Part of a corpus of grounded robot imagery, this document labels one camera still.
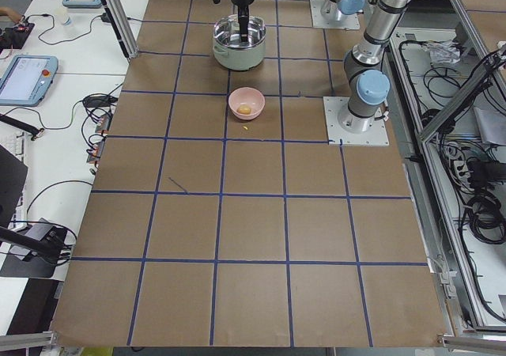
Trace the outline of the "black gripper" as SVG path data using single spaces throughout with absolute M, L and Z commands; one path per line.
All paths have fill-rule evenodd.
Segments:
M 237 15 L 240 26 L 240 41 L 248 42 L 248 6 L 253 0 L 231 0 L 232 4 L 238 6 Z

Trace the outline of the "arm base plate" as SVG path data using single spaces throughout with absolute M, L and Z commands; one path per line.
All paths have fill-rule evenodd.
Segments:
M 310 0 L 314 28 L 358 30 L 357 13 L 363 9 L 363 0 Z
M 324 97 L 327 141 L 336 146 L 389 146 L 389 139 L 380 108 L 369 118 L 354 116 L 348 97 Z

